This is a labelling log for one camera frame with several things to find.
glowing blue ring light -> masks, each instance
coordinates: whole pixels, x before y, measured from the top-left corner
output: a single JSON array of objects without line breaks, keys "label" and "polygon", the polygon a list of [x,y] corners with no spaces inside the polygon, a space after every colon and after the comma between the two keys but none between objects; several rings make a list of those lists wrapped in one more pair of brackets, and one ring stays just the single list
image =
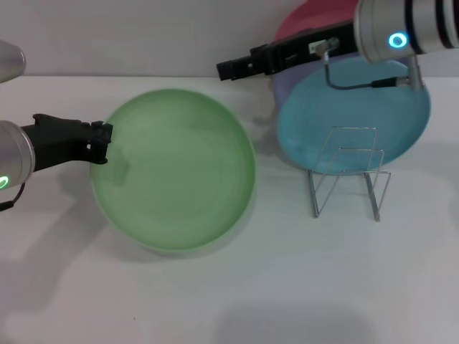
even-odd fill
[{"label": "glowing blue ring light", "polygon": [[405,48],[408,44],[408,36],[401,32],[391,35],[389,37],[389,45],[395,49]]}]

glowing green ring light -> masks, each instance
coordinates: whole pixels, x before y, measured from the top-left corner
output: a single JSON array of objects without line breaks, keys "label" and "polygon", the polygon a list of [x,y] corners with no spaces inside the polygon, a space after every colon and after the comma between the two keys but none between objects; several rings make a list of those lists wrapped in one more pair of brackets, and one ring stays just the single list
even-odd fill
[{"label": "glowing green ring light", "polygon": [[0,190],[5,188],[9,183],[9,178],[7,176],[0,177]]},{"label": "glowing green ring light", "polygon": [[408,36],[402,32],[397,32],[389,37],[389,45],[395,49],[405,48],[408,44]]}]

blue plate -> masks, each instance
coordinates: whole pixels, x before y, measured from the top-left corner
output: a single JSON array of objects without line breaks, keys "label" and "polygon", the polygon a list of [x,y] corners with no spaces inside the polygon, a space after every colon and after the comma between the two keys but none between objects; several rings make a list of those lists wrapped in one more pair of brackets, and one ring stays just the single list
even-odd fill
[{"label": "blue plate", "polygon": [[[395,61],[369,64],[361,57],[353,57],[331,65],[331,80],[340,86],[406,75],[407,67]],[[382,154],[352,150],[372,149],[373,130],[333,130],[321,155],[332,128],[377,128],[374,147],[384,151],[385,164],[416,143],[429,118],[430,97],[426,89],[419,92],[408,87],[334,90],[327,86],[321,69],[299,83],[282,106],[278,137],[291,160],[319,173],[327,173],[339,148],[351,149],[341,151],[328,170],[328,174],[336,175],[343,170],[374,170],[379,167]]]}]

